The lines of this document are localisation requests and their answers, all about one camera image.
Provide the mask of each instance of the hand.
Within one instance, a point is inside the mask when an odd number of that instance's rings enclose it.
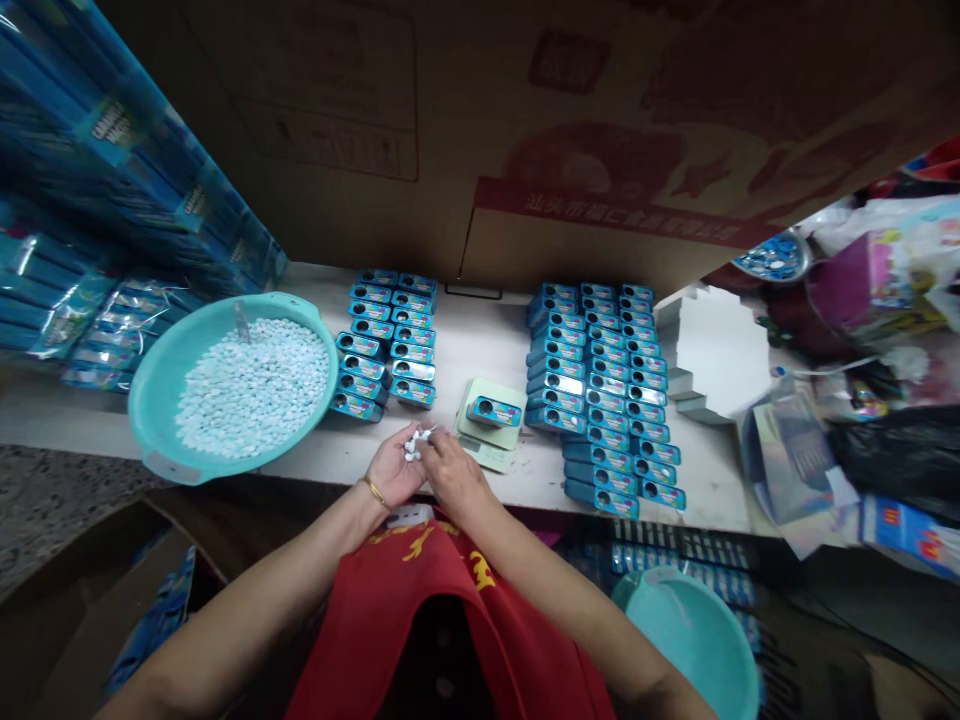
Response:
[[[482,522],[503,510],[477,461],[467,455],[455,435],[436,432],[429,441],[417,441],[422,465],[433,494],[449,518],[470,532],[471,522]]]
[[[391,508],[403,505],[427,479],[423,463],[416,460],[407,462],[404,459],[407,451],[403,449],[403,444],[413,438],[415,430],[428,427],[431,425],[410,423],[396,435],[384,440],[370,461],[367,477],[377,486],[377,490]]]

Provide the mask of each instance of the black plastic bag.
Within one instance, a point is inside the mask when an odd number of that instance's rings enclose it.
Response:
[[[827,439],[857,490],[900,500],[960,527],[960,405],[834,425]]]

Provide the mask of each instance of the white table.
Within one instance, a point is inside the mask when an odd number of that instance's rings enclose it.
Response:
[[[319,309],[336,335],[350,324],[348,293],[354,271],[293,263],[280,290]],[[526,385],[524,358],[530,336],[524,327],[529,296],[507,294],[500,301],[441,292],[437,299],[437,401],[429,417],[452,427],[467,382],[481,375],[508,387]],[[391,398],[383,420],[367,424],[328,412],[316,430],[260,472],[285,478],[353,483],[363,475],[380,442],[424,411]],[[678,485],[688,509],[643,501],[644,520],[674,525],[777,536],[752,492],[745,488],[733,426],[707,426],[667,407],[671,442],[683,452]],[[123,396],[60,385],[56,380],[24,382],[0,398],[0,443],[139,458]],[[523,428],[513,466],[505,475],[488,472],[490,484],[508,505],[593,514],[563,493],[563,460],[555,435]]]

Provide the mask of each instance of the cardboard panel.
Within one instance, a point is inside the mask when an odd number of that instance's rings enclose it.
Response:
[[[960,131],[948,0],[100,4],[294,260],[668,293]]]

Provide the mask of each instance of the gold bracelet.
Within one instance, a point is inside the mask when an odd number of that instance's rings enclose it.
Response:
[[[367,483],[367,485],[370,486],[370,491],[373,493],[373,496],[380,501],[380,504],[387,509],[387,512],[393,512],[393,508],[387,505],[387,501],[383,499],[383,495],[379,490],[377,490],[377,486],[373,484],[373,480],[368,478],[366,475],[364,475],[362,479]]]

